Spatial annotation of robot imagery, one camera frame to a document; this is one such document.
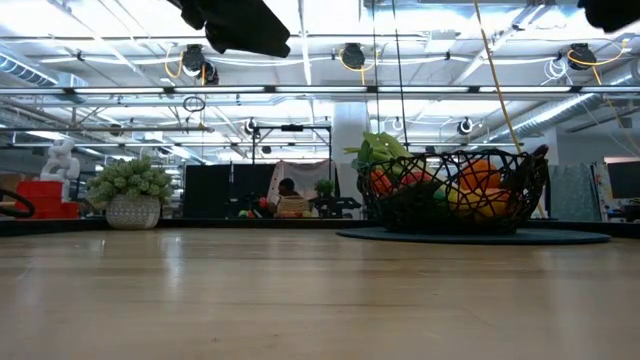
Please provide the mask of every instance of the person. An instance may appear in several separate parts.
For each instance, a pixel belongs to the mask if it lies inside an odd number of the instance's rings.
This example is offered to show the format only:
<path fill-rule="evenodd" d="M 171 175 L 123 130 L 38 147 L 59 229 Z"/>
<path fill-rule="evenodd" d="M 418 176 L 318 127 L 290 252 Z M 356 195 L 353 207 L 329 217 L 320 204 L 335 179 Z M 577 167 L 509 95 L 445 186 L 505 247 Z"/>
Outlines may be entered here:
<path fill-rule="evenodd" d="M 290 178 L 285 178 L 278 184 L 278 195 L 283 196 L 300 196 L 295 190 L 296 184 Z M 269 211 L 272 213 L 278 212 L 278 203 L 270 202 Z"/>

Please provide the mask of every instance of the green plant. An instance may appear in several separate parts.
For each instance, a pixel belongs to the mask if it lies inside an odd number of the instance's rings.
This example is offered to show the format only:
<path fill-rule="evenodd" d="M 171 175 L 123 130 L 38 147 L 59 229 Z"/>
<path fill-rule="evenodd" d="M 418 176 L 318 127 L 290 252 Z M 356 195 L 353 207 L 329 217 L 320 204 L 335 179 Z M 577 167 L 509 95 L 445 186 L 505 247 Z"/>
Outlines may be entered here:
<path fill-rule="evenodd" d="M 326 179 L 318 180 L 315 190 L 318 194 L 330 195 L 333 192 L 333 181 Z"/>
<path fill-rule="evenodd" d="M 89 180 L 89 199 L 108 203 L 117 195 L 155 196 L 164 202 L 171 196 L 171 176 L 163 169 L 151 168 L 151 158 L 119 160 L 109 165 L 95 178 Z"/>

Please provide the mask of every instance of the white robot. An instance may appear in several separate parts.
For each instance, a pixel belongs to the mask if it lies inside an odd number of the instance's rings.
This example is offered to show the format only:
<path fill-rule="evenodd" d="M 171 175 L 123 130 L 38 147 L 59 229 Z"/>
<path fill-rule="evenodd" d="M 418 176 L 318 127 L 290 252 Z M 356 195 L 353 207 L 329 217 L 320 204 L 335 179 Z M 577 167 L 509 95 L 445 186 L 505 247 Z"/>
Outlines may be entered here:
<path fill-rule="evenodd" d="M 71 157 L 71 150 L 76 146 L 70 139 L 56 140 L 49 148 L 49 159 L 42 168 L 40 181 L 61 181 L 62 201 L 67 201 L 69 197 L 70 180 L 75 180 L 80 176 L 80 162 Z"/>

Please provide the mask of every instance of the ceiling duct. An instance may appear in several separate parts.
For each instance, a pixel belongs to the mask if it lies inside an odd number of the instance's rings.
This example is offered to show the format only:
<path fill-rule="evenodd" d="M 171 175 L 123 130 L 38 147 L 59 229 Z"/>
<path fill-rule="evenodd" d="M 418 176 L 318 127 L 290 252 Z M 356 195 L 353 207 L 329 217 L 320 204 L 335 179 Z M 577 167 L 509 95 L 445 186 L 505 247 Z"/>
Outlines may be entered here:
<path fill-rule="evenodd" d="M 79 87 L 88 85 L 86 81 L 73 74 L 43 69 L 40 65 L 34 64 L 31 60 L 2 44 L 0 44 L 0 71 L 38 87 Z M 86 101 L 85 98 L 77 95 L 56 95 L 56 97 L 75 104 L 81 104 Z"/>
<path fill-rule="evenodd" d="M 640 63 L 635 58 L 631 63 L 622 65 L 603 76 L 603 85 L 640 85 Z M 598 86 L 594 81 L 583 86 Z M 511 120 L 516 134 L 520 138 L 556 126 L 562 122 L 584 115 L 605 103 L 601 94 L 587 93 L 569 97 L 563 101 L 548 102 Z M 493 135 L 483 135 L 475 141 L 500 142 L 509 140 L 509 128 L 506 124 L 493 131 Z"/>

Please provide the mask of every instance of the ceiling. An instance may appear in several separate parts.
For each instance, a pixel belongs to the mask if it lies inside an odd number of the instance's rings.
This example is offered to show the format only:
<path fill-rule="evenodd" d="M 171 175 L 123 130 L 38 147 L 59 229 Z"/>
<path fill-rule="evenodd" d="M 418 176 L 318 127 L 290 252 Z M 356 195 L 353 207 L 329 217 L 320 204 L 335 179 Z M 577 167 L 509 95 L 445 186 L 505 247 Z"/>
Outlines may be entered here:
<path fill-rule="evenodd" d="M 73 16 L 59 11 L 51 2 L 64 2 Z M 92 87 L 199 85 L 185 72 L 172 78 L 165 68 L 166 65 L 170 72 L 178 72 L 179 54 L 188 44 L 205 45 L 205 55 L 219 72 L 220 85 L 227 86 L 493 84 L 486 61 L 474 61 L 482 55 L 484 47 L 470 1 L 440 0 L 435 4 L 399 1 L 395 20 L 389 7 L 380 6 L 375 22 L 371 9 L 362 7 L 361 1 L 265 2 L 292 34 L 287 43 L 291 48 L 287 59 L 239 51 L 217 54 L 208 47 L 202 32 L 187 26 L 180 18 L 179 10 L 165 0 L 4 0 L 0 2 L 0 42 L 47 74 L 73 74 Z M 302 16 L 300 4 L 303 5 Z M 588 43 L 598 59 L 604 60 L 621 52 L 622 39 L 629 40 L 618 61 L 600 68 L 604 73 L 622 66 L 640 51 L 640 40 L 637 39 L 640 24 L 614 34 L 604 34 L 592 28 L 583 11 L 574 5 L 560 5 L 546 7 L 544 11 L 538 9 L 540 13 L 528 19 L 531 23 L 520 23 L 520 29 L 513 31 L 514 19 L 523 13 L 523 9 L 524 1 L 482 2 L 484 29 L 493 46 L 502 85 L 563 85 L 567 78 L 576 84 L 592 82 L 590 71 L 569 69 L 566 76 L 557 78 L 550 74 L 550 59 L 558 54 L 564 56 L 572 43 Z M 373 62 L 377 49 L 379 66 L 364 74 L 346 69 L 336 55 L 345 43 L 351 42 L 361 44 L 369 63 Z M 32 86 L 4 73 L 0 73 L 0 85 Z M 393 125 L 397 117 L 404 115 L 412 140 L 449 140 L 456 136 L 456 125 L 464 117 L 484 122 L 485 129 L 504 122 L 497 98 L 452 99 L 413 97 L 402 102 L 398 96 L 387 96 L 380 101 L 363 96 L 349 101 L 366 101 L 370 118 L 382 121 L 384 130 L 390 133 L 402 133 Z M 182 108 L 182 97 L 171 101 L 157 96 L 125 96 L 121 104 L 118 104 L 119 99 L 104 95 L 88 96 L 83 104 L 60 102 L 52 97 L 18 96 L 11 100 L 35 105 L 66 121 L 71 119 L 72 107 L 75 107 L 76 117 L 87 117 L 83 125 L 94 127 L 120 123 L 123 126 L 175 128 L 189 118 L 191 125 L 202 122 L 215 129 L 216 135 L 165 131 L 164 139 L 187 142 L 193 138 L 193 142 L 198 142 L 214 136 L 216 140 L 210 142 L 241 142 L 246 140 L 242 128 L 250 118 L 260 125 L 330 124 L 334 121 L 334 105 L 345 99 L 331 94 L 209 95 L 206 110 L 191 117 Z M 537 104 L 540 100 L 535 98 L 513 100 L 508 108 L 515 115 Z M 129 136 L 113 138 L 107 134 L 100 138 L 111 142 L 134 141 Z M 317 142 L 316 146 L 300 147 L 296 151 L 283 149 L 282 154 L 275 151 L 273 157 L 285 157 L 284 153 L 288 156 L 294 152 L 298 157 L 318 158 L 328 153 L 313 133 L 273 136 L 280 136 L 282 141 Z M 242 159 L 237 151 L 228 148 L 194 147 L 192 150 L 207 161 Z"/>

